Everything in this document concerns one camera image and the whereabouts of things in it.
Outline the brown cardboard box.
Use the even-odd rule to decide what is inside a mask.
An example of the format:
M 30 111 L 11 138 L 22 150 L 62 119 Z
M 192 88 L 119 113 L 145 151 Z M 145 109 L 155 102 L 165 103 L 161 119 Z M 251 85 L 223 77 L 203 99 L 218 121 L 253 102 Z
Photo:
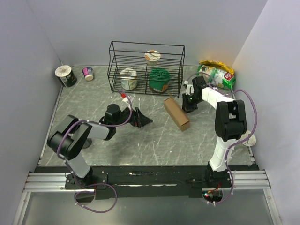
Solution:
M 169 97 L 164 102 L 165 110 L 168 112 L 172 120 L 175 122 L 177 127 L 181 131 L 185 131 L 190 128 L 190 120 L 179 107 L 178 103 L 174 100 L 173 97 Z

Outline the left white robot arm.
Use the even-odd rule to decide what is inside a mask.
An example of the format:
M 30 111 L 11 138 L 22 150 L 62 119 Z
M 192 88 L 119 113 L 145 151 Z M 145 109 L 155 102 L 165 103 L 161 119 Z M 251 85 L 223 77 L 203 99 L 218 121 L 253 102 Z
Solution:
M 99 122 L 68 115 L 48 138 L 47 145 L 64 161 L 76 183 L 81 188 L 88 188 L 93 183 L 93 170 L 81 150 L 89 147 L 93 138 L 104 141 L 112 139 L 119 126 L 129 123 L 141 128 L 152 122 L 138 107 L 127 107 L 122 111 L 117 104 L 110 104 Z

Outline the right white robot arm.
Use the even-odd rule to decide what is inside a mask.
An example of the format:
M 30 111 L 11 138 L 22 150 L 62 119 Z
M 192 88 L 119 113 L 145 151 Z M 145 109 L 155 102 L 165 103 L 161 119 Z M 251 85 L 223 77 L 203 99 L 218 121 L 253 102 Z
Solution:
M 212 158 L 205 171 L 205 182 L 215 187 L 221 180 L 229 178 L 228 163 L 234 145 L 247 130 L 245 104 L 220 93 L 217 88 L 209 87 L 202 76 L 185 81 L 185 93 L 182 94 L 182 110 L 191 113 L 198 109 L 200 102 L 207 102 L 215 110 L 215 133 L 217 143 Z

